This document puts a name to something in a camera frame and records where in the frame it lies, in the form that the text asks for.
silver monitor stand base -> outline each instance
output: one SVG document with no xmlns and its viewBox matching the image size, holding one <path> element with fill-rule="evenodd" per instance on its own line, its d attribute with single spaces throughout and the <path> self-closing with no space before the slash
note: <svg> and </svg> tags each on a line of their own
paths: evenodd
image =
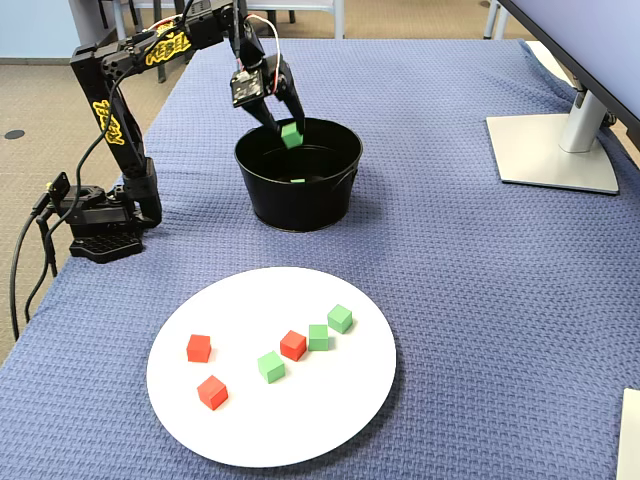
<svg viewBox="0 0 640 480">
<path fill-rule="evenodd" d="M 568 114 L 488 117 L 500 178 L 505 183 L 617 194 L 613 166 L 595 138 L 601 122 L 602 116 L 587 146 L 581 148 L 587 151 L 567 153 L 560 148 L 563 136 L 567 131 L 582 130 L 568 125 Z"/>
</svg>

black cable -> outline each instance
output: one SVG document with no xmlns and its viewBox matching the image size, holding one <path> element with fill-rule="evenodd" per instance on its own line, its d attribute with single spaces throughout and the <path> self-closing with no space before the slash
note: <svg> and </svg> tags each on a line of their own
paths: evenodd
<svg viewBox="0 0 640 480">
<path fill-rule="evenodd" d="M 238 0 L 233 0 L 233 53 L 240 59 L 240 19 L 238 18 Z"/>
<path fill-rule="evenodd" d="M 178 23 L 181 23 L 182 25 L 185 24 L 187 21 L 187 12 L 191 10 L 191 5 L 193 5 L 193 0 L 189 0 L 185 5 L 184 10 L 182 11 L 182 17 L 180 17 L 180 21 Z"/>
<path fill-rule="evenodd" d="M 153 52 L 153 49 L 156 48 L 156 46 L 162 41 L 163 38 L 165 38 L 167 35 L 178 30 L 180 26 L 181 26 L 180 22 L 177 22 L 173 27 L 170 27 L 164 30 L 160 35 L 158 35 L 158 37 L 154 40 L 154 42 L 151 44 L 149 48 L 143 50 L 138 54 L 136 58 L 136 62 L 134 62 L 134 64 L 141 62 L 144 57 L 146 57 L 149 53 Z"/>
<path fill-rule="evenodd" d="M 76 208 L 76 206 L 78 205 L 78 202 L 80 201 L 80 191 L 82 190 L 82 188 L 81 188 L 82 181 L 80 179 L 80 170 L 82 169 L 82 166 L 84 165 L 84 162 L 86 162 L 87 158 L 89 158 L 89 155 L 91 155 L 91 152 L 93 152 L 93 149 L 96 148 L 96 146 L 102 141 L 102 139 L 105 137 L 105 135 L 109 131 L 109 126 L 111 125 L 111 111 L 113 109 L 113 96 L 114 96 L 116 90 L 118 89 L 118 85 L 120 85 L 122 80 L 124 80 L 127 77 L 127 75 L 129 74 L 129 72 L 131 72 L 131 70 L 133 70 L 133 69 L 134 69 L 134 65 L 129 67 L 122 74 L 122 76 L 116 80 L 116 82 L 111 87 L 111 92 L 109 93 L 109 111 L 107 112 L 107 121 L 105 122 L 104 128 L 100 132 L 100 135 L 98 136 L 98 138 L 96 138 L 93 141 L 93 143 L 89 146 L 87 151 L 84 153 L 84 155 L 82 156 L 82 158 L 78 162 L 78 165 L 76 166 L 76 194 L 73 197 L 73 202 L 71 203 L 71 206 L 69 207 L 69 209 L 51 226 L 51 229 L 49 230 L 49 232 L 45 236 L 45 239 L 44 239 L 44 243 L 45 243 L 45 247 L 44 247 L 45 258 L 44 258 L 44 266 L 42 268 L 42 273 L 40 274 L 40 278 L 38 279 L 38 283 L 36 284 L 35 287 L 33 287 L 33 290 L 31 290 L 31 293 L 29 294 L 29 298 L 27 298 L 27 303 L 26 303 L 26 305 L 24 307 L 24 316 L 27 319 L 27 323 L 29 323 L 29 321 L 31 320 L 31 316 L 29 315 L 29 307 L 31 306 L 31 302 L 33 301 L 33 297 L 35 297 L 36 294 L 38 293 L 38 290 L 42 286 L 42 283 L 44 282 L 44 279 L 47 277 L 47 271 L 49 270 L 49 263 L 50 262 L 49 262 L 49 258 L 48 257 L 49 257 L 49 248 L 50 248 L 49 244 L 51 243 L 51 236 L 53 235 L 53 232 L 55 232 L 55 230 L 60 225 L 62 225 L 64 223 L 64 221 L 67 219 L 67 217 L 69 215 L 71 215 L 71 212 Z"/>
<path fill-rule="evenodd" d="M 37 216 L 37 214 L 31 213 L 28 220 L 22 227 L 22 230 L 20 230 L 20 235 L 18 235 L 18 240 L 16 242 L 16 248 L 13 251 L 13 260 L 11 262 L 11 276 L 9 277 L 9 302 L 11 305 L 11 326 L 13 327 L 13 338 L 15 338 L 16 342 L 20 337 L 20 330 L 18 329 L 18 310 L 16 308 L 16 274 L 18 272 L 18 258 L 20 257 L 20 249 L 22 248 L 22 243 L 24 242 L 24 237 L 27 234 L 27 230 L 29 230 L 29 227 Z"/>
<path fill-rule="evenodd" d="M 42 240 L 42 248 L 45 248 L 46 244 L 44 243 L 44 239 L 47 236 L 47 232 L 49 231 L 49 224 L 47 221 L 53 215 L 55 210 L 53 208 L 47 208 L 38 218 L 36 218 L 36 223 L 40 228 L 40 239 Z M 58 276 L 58 268 L 56 266 L 56 250 L 53 248 L 53 242 L 50 244 L 51 248 L 49 249 L 49 266 L 51 267 L 51 275 L 53 277 Z"/>
</svg>

cable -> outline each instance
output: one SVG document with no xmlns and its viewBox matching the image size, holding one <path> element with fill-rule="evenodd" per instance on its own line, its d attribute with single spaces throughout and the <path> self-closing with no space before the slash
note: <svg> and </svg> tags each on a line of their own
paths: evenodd
<svg viewBox="0 0 640 480">
<path fill-rule="evenodd" d="M 238 0 L 233 0 L 233 53 L 238 61 L 238 71 L 242 70 L 240 60 L 240 19 L 238 18 Z"/>
<path fill-rule="evenodd" d="M 273 91 L 271 93 L 276 93 L 278 90 L 278 75 L 280 75 L 280 40 L 278 38 L 278 31 L 273 23 L 259 15 L 252 13 L 247 18 L 255 18 L 256 20 L 266 23 L 271 27 L 271 30 L 273 30 L 273 36 L 276 38 L 276 52 L 278 54 L 278 58 L 276 59 L 276 73 L 273 79 Z"/>
<path fill-rule="evenodd" d="M 187 12 L 191 9 L 191 5 L 193 5 L 193 0 L 189 0 L 187 4 L 184 6 L 184 10 L 182 11 L 182 18 L 180 19 L 181 24 L 185 24 L 187 21 Z"/>
<path fill-rule="evenodd" d="M 46 246 L 44 243 L 44 239 L 46 238 L 47 232 L 49 231 L 49 224 L 47 223 L 47 221 L 54 212 L 55 210 L 53 208 L 46 208 L 45 211 L 41 215 L 39 215 L 38 218 L 36 218 L 36 223 L 40 228 L 40 239 L 42 240 L 42 248 L 45 248 Z M 53 275 L 53 277 L 55 278 L 58 276 L 58 268 L 56 266 L 56 250 L 55 248 L 53 248 L 53 242 L 51 242 L 50 246 L 51 248 L 49 249 L 49 256 L 47 257 L 47 259 L 49 260 L 49 266 L 51 267 L 51 275 Z"/>
<path fill-rule="evenodd" d="M 115 83 L 113 84 L 113 86 L 111 87 L 111 92 L 109 93 L 109 111 L 107 112 L 107 120 L 104 124 L 104 128 L 102 129 L 102 131 L 100 132 L 100 135 L 98 135 L 98 138 L 96 138 L 93 143 L 89 146 L 89 148 L 87 149 L 86 152 L 84 152 L 84 155 L 82 156 L 82 158 L 80 159 L 80 161 L 78 162 L 78 165 L 76 166 L 76 194 L 73 197 L 73 202 L 71 203 L 71 206 L 69 207 L 69 209 L 52 225 L 51 229 L 49 230 L 49 232 L 47 233 L 47 235 L 45 236 L 44 239 L 44 254 L 45 254 L 45 258 L 44 258 L 44 266 L 42 268 L 42 272 L 40 274 L 40 278 L 38 279 L 38 283 L 36 283 L 36 286 L 33 287 L 33 290 L 31 290 L 31 293 L 29 294 L 29 298 L 27 298 L 27 303 L 24 307 L 24 316 L 27 319 L 27 323 L 29 323 L 29 321 L 31 320 L 31 317 L 29 315 L 29 307 L 31 306 L 31 302 L 33 301 L 33 297 L 36 296 L 36 294 L 38 293 L 38 290 L 40 289 L 40 287 L 42 286 L 42 283 L 44 282 L 44 279 L 47 277 L 47 271 L 49 270 L 49 244 L 51 243 L 51 236 L 53 235 L 53 232 L 64 223 L 64 221 L 67 219 L 67 217 L 69 215 L 71 215 L 71 212 L 76 208 L 76 206 L 78 205 L 78 202 L 80 201 L 80 191 L 82 190 L 81 185 L 82 185 L 82 181 L 80 179 L 80 170 L 82 169 L 82 165 L 84 165 L 84 162 L 87 161 L 87 158 L 89 158 L 89 155 L 91 155 L 91 152 L 93 152 L 94 148 L 96 148 L 96 146 L 102 141 L 102 139 L 106 136 L 107 132 L 109 131 L 109 126 L 111 125 L 111 112 L 113 109 L 113 96 L 116 92 L 116 90 L 118 90 L 118 86 L 120 85 L 120 83 L 122 83 L 122 80 L 124 80 L 127 75 L 131 72 L 131 70 L 133 70 L 134 65 L 132 65 L 131 67 L 129 67 L 123 74 L 122 76 L 120 76 L 120 78 L 118 78 Z"/>
<path fill-rule="evenodd" d="M 180 22 L 177 22 L 173 27 L 169 27 L 166 30 L 163 30 L 162 33 L 160 33 L 160 35 L 157 36 L 157 38 L 154 40 L 154 42 L 151 44 L 149 48 L 147 48 L 146 50 L 143 50 L 137 55 L 134 65 L 137 62 L 141 61 L 144 57 L 146 57 L 150 52 L 153 52 L 153 49 L 156 48 L 156 46 L 162 41 L 162 39 L 164 39 L 167 35 L 175 32 L 176 30 L 179 30 L 181 26 L 182 25 L 180 24 Z"/>
<path fill-rule="evenodd" d="M 143 30 L 143 32 L 148 32 L 149 30 L 155 30 L 157 27 L 159 27 L 160 25 L 169 22 L 170 20 L 174 20 L 176 18 L 180 18 L 182 17 L 182 14 L 179 13 L 178 15 L 171 15 L 170 17 L 167 18 L 163 18 L 162 20 L 158 20 L 156 23 L 154 23 L 153 25 L 151 25 L 149 28 L 145 28 Z"/>
<path fill-rule="evenodd" d="M 18 258 L 20 257 L 20 249 L 22 248 L 22 243 L 24 242 L 24 237 L 27 234 L 27 230 L 36 219 L 38 215 L 33 212 L 29 215 L 29 218 L 25 222 L 22 230 L 20 230 L 20 235 L 18 235 L 18 240 L 16 241 L 16 248 L 13 251 L 13 260 L 11 262 L 11 276 L 9 277 L 9 302 L 11 305 L 11 326 L 13 327 L 13 338 L 15 338 L 16 342 L 20 337 L 20 330 L 18 329 L 18 311 L 16 309 L 16 274 L 18 272 Z"/>
</svg>

foam cube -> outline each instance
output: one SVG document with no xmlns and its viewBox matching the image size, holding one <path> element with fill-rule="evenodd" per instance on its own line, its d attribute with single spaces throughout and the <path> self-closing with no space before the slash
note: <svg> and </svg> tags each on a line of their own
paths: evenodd
<svg viewBox="0 0 640 480">
<path fill-rule="evenodd" d="M 258 359 L 258 370 L 267 383 L 273 383 L 284 377 L 284 362 L 275 351 L 271 351 Z"/>
<path fill-rule="evenodd" d="M 222 405 L 227 398 L 229 398 L 225 384 L 213 375 L 207 378 L 202 382 L 202 385 L 198 387 L 198 396 L 202 403 L 211 410 L 215 410 Z"/>
<path fill-rule="evenodd" d="M 207 335 L 191 335 L 187 345 L 187 359 L 190 362 L 207 363 L 211 354 L 211 338 Z"/>
<path fill-rule="evenodd" d="M 282 340 L 280 340 L 280 353 L 294 362 L 307 351 L 307 337 L 289 330 Z"/>
<path fill-rule="evenodd" d="M 329 350 L 329 328 L 326 325 L 309 325 L 309 351 Z"/>
<path fill-rule="evenodd" d="M 327 315 L 329 326 L 336 332 L 344 333 L 353 324 L 353 316 L 351 310 L 347 310 L 342 305 L 336 305 Z"/>
<path fill-rule="evenodd" d="M 302 145 L 303 136 L 298 133 L 298 127 L 295 122 L 282 127 L 280 136 L 282 137 L 282 141 L 287 148 L 293 148 Z"/>
</svg>

bucket handle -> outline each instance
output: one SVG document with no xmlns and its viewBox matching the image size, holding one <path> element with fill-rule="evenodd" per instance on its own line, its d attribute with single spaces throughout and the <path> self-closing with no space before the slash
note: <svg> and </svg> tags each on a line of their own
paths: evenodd
<svg viewBox="0 0 640 480">
<path fill-rule="evenodd" d="M 353 169 L 353 170 L 351 170 L 351 171 L 349 171 L 349 172 L 345 173 L 345 174 L 342 176 L 342 178 L 341 178 L 340 180 L 338 180 L 338 181 L 336 182 L 336 184 L 331 188 L 330 192 L 333 192 L 336 188 L 338 188 L 338 185 L 340 185 L 340 184 L 341 184 L 342 182 L 344 182 L 347 178 L 349 178 L 349 176 L 350 176 L 350 175 L 353 175 L 353 180 L 352 180 L 352 181 L 355 181 L 355 179 L 356 179 L 356 174 L 357 174 L 357 173 L 358 173 L 358 169 L 357 169 L 357 168 L 355 168 L 355 169 Z"/>
</svg>

